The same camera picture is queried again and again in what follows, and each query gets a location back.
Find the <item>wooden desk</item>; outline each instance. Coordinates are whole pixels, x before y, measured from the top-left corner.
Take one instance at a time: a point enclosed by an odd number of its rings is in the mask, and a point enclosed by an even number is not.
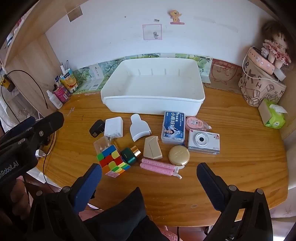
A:
[[[196,166],[200,162],[206,162],[228,185],[234,184],[243,191],[262,188],[269,208],[283,202],[287,197],[288,174],[279,131],[265,127],[258,109],[249,106],[241,95],[205,88],[205,96],[197,116],[220,134],[219,155],[191,152],[189,163],[179,171],[181,180],[143,170],[138,163],[117,178],[104,175],[90,203],[102,209],[110,208],[139,186],[147,214],[156,224],[212,225],[220,212],[214,210],[196,177]],[[61,187],[71,186],[92,163],[97,163],[93,142],[102,134],[93,138],[89,128],[98,119],[121,116],[124,137],[115,139],[115,144],[120,150],[134,145],[143,150],[145,138],[134,143],[129,133],[131,114],[110,112],[102,104],[100,93],[74,95],[61,112],[65,117],[64,126],[45,164],[45,174]],[[160,138],[163,116],[141,115],[141,118],[149,124],[152,135]],[[159,144],[162,160],[168,162],[172,145],[160,140]]]

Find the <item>green perfume bottle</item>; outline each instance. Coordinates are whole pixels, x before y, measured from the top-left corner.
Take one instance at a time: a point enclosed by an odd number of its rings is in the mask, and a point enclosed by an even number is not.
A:
[[[125,148],[121,151],[121,156],[124,162],[128,165],[133,165],[137,161],[137,157],[141,154],[140,150],[134,146],[132,148]]]

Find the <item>gold bottle cap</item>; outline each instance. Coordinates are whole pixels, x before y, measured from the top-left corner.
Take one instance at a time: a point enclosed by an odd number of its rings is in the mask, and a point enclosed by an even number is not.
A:
[[[141,155],[140,150],[139,150],[136,146],[133,146],[133,147],[131,148],[131,151],[134,153],[134,155],[135,155],[136,157],[138,157],[139,155]]]
[[[170,150],[168,158],[172,164],[176,166],[182,166],[187,164],[190,158],[190,154],[185,146],[174,146]]]

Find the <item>floor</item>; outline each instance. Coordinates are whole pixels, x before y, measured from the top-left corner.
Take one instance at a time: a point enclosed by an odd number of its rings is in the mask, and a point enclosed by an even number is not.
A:
[[[168,230],[177,234],[177,227],[167,226]],[[206,237],[205,227],[180,227],[179,235],[183,241],[202,241]]]

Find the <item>blue gripper pad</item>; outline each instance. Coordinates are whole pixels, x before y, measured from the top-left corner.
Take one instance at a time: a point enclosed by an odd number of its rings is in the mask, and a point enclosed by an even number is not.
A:
[[[99,164],[94,163],[84,174],[79,177],[71,187],[69,195],[70,202],[73,205],[75,213],[83,211],[96,190],[102,177],[102,168]]]
[[[226,183],[206,163],[198,164],[196,174],[214,209],[223,212],[228,204]]]

